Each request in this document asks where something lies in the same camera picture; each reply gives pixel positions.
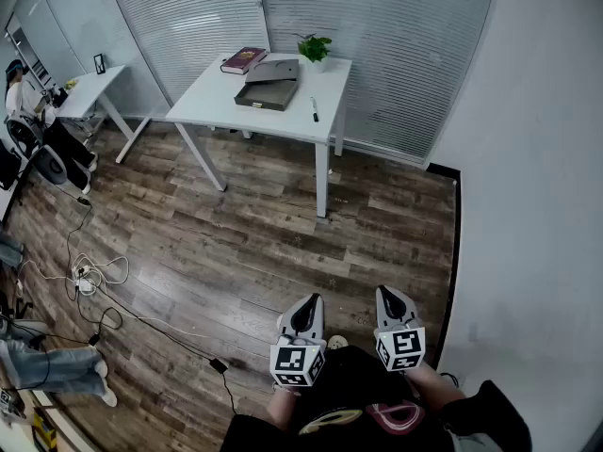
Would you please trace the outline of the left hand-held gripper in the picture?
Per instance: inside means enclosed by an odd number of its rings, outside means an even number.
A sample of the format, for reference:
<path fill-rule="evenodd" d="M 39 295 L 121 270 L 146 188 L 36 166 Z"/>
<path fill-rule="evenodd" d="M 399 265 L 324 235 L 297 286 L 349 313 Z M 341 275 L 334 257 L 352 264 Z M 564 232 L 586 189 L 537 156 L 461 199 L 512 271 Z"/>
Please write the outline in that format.
<path fill-rule="evenodd" d="M 269 371 L 282 387 L 311 387 L 326 359 L 324 301 L 314 293 L 296 301 L 279 316 L 281 333 L 270 347 Z"/>

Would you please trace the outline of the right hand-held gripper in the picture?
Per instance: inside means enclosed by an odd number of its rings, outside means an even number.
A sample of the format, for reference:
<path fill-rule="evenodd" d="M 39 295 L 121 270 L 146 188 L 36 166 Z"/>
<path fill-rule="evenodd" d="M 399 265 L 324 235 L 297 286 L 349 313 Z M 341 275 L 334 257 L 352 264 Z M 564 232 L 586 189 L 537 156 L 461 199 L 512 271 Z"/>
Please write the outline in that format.
<path fill-rule="evenodd" d="M 426 337 L 414 301 L 398 289 L 379 285 L 376 313 L 376 352 L 385 369 L 403 372 L 417 368 L 425 357 Z"/>

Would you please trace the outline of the grey box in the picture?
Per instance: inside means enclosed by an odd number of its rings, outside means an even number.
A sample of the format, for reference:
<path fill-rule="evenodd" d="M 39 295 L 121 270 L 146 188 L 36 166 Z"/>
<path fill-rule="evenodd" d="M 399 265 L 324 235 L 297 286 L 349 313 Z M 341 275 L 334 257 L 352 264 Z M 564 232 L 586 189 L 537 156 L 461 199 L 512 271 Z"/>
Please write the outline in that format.
<path fill-rule="evenodd" d="M 285 111 L 298 89 L 299 61 L 262 60 L 254 64 L 245 85 L 234 97 L 237 105 Z"/>

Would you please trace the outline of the person's right forearm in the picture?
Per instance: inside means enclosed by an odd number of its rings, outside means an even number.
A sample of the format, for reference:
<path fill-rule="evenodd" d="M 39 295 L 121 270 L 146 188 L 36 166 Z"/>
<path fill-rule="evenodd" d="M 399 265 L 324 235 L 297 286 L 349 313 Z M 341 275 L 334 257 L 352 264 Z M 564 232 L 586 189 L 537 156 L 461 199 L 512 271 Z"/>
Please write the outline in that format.
<path fill-rule="evenodd" d="M 459 388 L 425 362 L 416 368 L 407 369 L 405 375 L 432 412 L 439 413 L 448 404 L 465 399 L 465 394 Z"/>

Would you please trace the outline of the person's left forearm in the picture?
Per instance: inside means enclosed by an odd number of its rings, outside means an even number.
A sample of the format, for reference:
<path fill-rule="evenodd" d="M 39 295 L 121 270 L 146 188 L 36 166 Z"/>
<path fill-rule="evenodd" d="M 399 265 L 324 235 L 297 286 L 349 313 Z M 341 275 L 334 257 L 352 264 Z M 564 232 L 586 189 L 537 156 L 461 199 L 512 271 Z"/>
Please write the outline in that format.
<path fill-rule="evenodd" d="M 281 431 L 288 431 L 301 392 L 295 387 L 274 385 L 272 398 L 267 406 L 268 421 Z"/>

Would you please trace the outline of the grey mesh office chair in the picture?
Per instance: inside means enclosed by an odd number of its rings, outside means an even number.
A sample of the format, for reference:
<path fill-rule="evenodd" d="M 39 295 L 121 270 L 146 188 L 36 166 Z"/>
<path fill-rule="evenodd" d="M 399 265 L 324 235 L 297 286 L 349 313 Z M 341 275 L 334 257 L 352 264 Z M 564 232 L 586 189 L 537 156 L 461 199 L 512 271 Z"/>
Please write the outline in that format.
<path fill-rule="evenodd" d="M 40 120 L 26 116 L 7 117 L 5 124 L 13 142 L 13 153 L 24 158 L 50 184 L 59 186 L 68 181 L 62 159 L 44 143 L 45 127 Z"/>

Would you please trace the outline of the person's black printed shirt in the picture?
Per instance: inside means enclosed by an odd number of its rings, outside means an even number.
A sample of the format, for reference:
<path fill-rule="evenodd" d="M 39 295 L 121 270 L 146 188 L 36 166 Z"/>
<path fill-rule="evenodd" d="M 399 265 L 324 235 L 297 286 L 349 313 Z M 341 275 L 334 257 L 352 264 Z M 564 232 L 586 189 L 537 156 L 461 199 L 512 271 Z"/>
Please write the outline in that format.
<path fill-rule="evenodd" d="M 315 384 L 298 388 L 288 431 L 236 414 L 220 452 L 532 452 L 530 430 L 490 381 L 432 412 L 404 373 L 359 347 L 328 350 Z"/>

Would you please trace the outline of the white square table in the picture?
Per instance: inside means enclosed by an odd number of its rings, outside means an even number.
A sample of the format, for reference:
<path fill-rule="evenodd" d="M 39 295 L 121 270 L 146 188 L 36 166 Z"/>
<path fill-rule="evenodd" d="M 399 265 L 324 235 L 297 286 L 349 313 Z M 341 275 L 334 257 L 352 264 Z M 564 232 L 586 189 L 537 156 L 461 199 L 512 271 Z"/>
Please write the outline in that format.
<path fill-rule="evenodd" d="M 223 73 L 220 64 L 228 56 L 220 54 L 197 77 L 165 117 L 175 124 L 188 147 L 213 183 L 223 191 L 227 184 L 220 176 L 204 145 L 188 124 L 210 128 L 237 129 L 249 138 L 253 132 L 311 142 L 316 152 L 317 216 L 324 218 L 328 202 L 331 139 L 334 153 L 342 154 L 346 120 L 347 84 L 352 62 L 329 57 L 323 73 L 314 73 L 300 55 L 271 53 L 265 60 L 296 58 L 300 61 L 300 86 L 285 111 L 260 110 L 237 105 L 235 95 L 243 88 L 243 75 Z M 310 97 L 318 106 L 319 122 L 313 121 Z"/>

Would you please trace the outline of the maroon hardcover book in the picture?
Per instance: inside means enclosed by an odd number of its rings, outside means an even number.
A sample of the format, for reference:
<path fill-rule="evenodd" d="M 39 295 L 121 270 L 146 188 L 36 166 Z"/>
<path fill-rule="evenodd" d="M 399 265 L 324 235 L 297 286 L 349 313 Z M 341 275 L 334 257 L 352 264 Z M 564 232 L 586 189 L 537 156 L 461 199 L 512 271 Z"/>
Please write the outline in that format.
<path fill-rule="evenodd" d="M 244 47 L 220 64 L 220 70 L 223 73 L 233 73 L 244 75 L 250 67 L 261 61 L 267 55 L 264 48 Z"/>

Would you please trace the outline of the green potted plant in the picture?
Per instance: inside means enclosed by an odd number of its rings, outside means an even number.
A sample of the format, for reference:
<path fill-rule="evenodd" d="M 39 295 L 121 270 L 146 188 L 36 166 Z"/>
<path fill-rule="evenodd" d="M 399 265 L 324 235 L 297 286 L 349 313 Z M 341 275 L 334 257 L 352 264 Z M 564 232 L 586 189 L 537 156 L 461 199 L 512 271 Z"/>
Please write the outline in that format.
<path fill-rule="evenodd" d="M 330 53 L 329 46 L 332 39 L 328 37 L 317 37 L 315 34 L 301 35 L 297 43 L 299 53 L 309 61 L 309 68 L 314 73 L 323 73 L 326 67 L 326 59 Z"/>

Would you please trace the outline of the white venetian blinds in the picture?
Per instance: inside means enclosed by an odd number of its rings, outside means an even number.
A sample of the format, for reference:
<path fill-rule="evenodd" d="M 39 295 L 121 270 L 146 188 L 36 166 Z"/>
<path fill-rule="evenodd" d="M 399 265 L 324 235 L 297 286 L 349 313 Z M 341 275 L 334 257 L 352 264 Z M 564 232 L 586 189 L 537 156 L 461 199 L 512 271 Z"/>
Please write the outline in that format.
<path fill-rule="evenodd" d="M 117 0 L 171 102 L 220 53 L 294 53 L 303 36 L 351 61 L 348 143 L 423 162 L 464 81 L 491 0 Z"/>

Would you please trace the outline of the white long desk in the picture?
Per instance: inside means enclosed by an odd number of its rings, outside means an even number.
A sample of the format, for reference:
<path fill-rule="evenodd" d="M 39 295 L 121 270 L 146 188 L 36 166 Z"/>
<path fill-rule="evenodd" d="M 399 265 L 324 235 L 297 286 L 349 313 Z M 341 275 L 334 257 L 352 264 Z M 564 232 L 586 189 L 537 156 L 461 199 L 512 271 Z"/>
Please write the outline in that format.
<path fill-rule="evenodd" d="M 136 130 L 133 130 L 106 95 L 109 86 L 115 83 L 126 69 L 125 65 L 120 65 L 107 68 L 102 74 L 86 73 L 77 76 L 74 79 L 75 86 L 68 91 L 68 98 L 56 111 L 62 120 L 82 123 L 84 131 L 88 134 L 84 141 L 88 147 L 105 119 L 113 120 L 126 137 L 126 142 L 115 159 L 117 164 L 121 164 L 127 156 L 152 117 L 151 114 L 145 116 Z"/>

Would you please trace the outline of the white wall shelf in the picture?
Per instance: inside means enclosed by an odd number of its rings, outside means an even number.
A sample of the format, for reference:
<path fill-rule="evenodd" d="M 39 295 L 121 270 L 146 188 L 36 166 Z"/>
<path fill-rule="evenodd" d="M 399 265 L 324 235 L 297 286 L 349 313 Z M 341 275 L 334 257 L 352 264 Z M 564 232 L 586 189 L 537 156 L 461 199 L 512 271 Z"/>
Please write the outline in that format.
<path fill-rule="evenodd" d="M 16 58 L 27 67 L 25 78 L 38 90 L 50 89 L 55 81 L 39 59 L 14 13 L 8 20 L 5 38 L 13 46 Z"/>

